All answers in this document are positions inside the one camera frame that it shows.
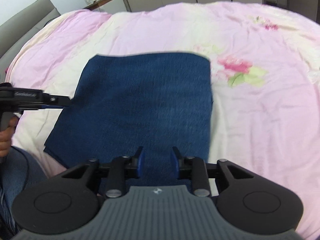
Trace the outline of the person's left hand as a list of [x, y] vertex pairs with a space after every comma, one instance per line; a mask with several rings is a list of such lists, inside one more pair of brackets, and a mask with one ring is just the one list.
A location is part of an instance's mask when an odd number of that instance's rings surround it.
[[14, 116], [9, 121], [9, 126], [0, 133], [0, 157], [6, 157], [12, 145], [12, 137], [15, 133], [19, 118]]

